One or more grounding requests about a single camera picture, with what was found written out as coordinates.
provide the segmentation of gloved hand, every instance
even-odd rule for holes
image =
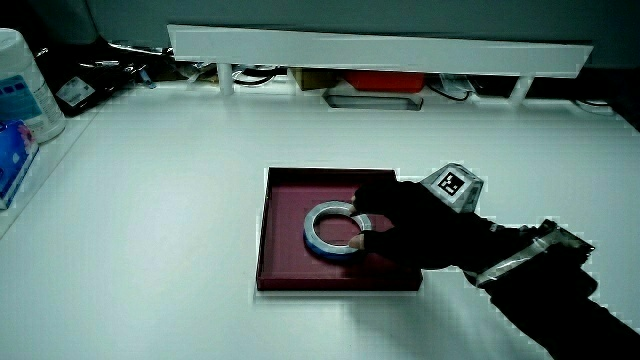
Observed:
[[[532,242],[531,236],[522,236],[522,230],[498,226],[475,213],[456,213],[420,183],[365,184],[352,201],[354,215],[381,214],[394,227],[385,232],[363,231],[349,246],[411,267],[455,265],[480,272]]]

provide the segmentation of robotic glove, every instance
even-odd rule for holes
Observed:
[[[378,253],[394,262],[469,272],[511,256],[532,243],[527,231],[507,229],[475,213],[457,213],[420,183],[365,184],[353,198],[354,214],[380,214],[394,225],[385,232],[363,231],[349,246]]]
[[[549,220],[539,228],[505,228],[472,212],[457,213],[422,184],[410,181],[365,184],[355,192],[353,206],[354,214],[381,214],[394,227],[385,232],[363,231],[349,246],[422,269],[454,265],[479,287],[495,280],[495,274],[521,274],[530,263],[538,274],[579,270],[593,250]],[[527,266],[516,269],[522,263]]]

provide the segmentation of wrist strap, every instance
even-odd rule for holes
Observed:
[[[533,238],[533,243],[528,247],[518,251],[512,256],[499,263],[485,269],[481,273],[464,271],[467,277],[476,287],[483,287],[488,283],[498,280],[511,270],[521,266],[534,256],[547,252],[551,245],[560,244],[567,249],[575,250],[577,253],[588,256],[594,247],[561,228],[551,220],[545,220],[540,226],[541,234]]]

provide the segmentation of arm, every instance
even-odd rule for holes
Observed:
[[[538,240],[550,233],[549,223],[515,229],[474,213],[457,214],[411,182],[363,186],[356,192],[354,208],[383,214],[394,228],[365,231],[351,239],[350,246],[423,269],[458,266],[515,326],[554,358],[638,358],[634,353],[617,354],[640,352],[640,335],[588,298],[597,283],[581,265],[593,248],[576,251],[579,246],[590,247],[579,239],[583,245],[554,243],[479,283],[483,279],[479,275],[494,274],[489,270],[496,264],[536,248]],[[394,246],[398,241],[405,246]]]

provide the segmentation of white bottle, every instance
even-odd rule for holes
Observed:
[[[39,143],[66,125],[22,34],[0,28],[0,121],[14,119],[24,121]]]

